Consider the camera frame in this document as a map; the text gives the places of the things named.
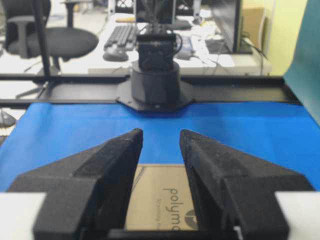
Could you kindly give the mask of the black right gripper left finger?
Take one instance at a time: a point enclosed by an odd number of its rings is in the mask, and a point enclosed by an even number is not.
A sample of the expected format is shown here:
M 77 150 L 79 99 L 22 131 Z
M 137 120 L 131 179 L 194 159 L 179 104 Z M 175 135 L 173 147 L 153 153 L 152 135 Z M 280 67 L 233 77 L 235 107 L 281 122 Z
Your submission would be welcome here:
M 142 147 L 143 131 L 135 128 L 18 175 L 8 192 L 46 194 L 32 229 L 37 240 L 123 228 Z

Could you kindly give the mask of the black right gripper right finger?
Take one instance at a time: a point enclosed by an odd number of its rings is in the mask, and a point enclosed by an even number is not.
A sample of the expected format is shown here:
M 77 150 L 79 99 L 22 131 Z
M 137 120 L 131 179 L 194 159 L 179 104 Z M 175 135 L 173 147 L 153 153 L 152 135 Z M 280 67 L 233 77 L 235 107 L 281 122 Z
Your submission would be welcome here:
M 285 240 L 289 225 L 277 192 L 312 192 L 301 173 L 183 129 L 179 146 L 198 229 L 246 240 Z

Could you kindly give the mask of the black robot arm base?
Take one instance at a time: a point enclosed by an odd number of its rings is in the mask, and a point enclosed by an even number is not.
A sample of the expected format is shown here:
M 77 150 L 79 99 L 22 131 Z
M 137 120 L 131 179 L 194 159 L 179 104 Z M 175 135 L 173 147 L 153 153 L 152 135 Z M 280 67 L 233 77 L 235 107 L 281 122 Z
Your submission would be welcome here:
M 170 29 L 176 14 L 174 0 L 136 0 L 137 23 L 145 23 L 145 31 L 136 35 L 138 60 L 132 65 L 131 94 L 149 105 L 176 103 L 180 96 L 180 68 L 174 62 L 177 35 Z

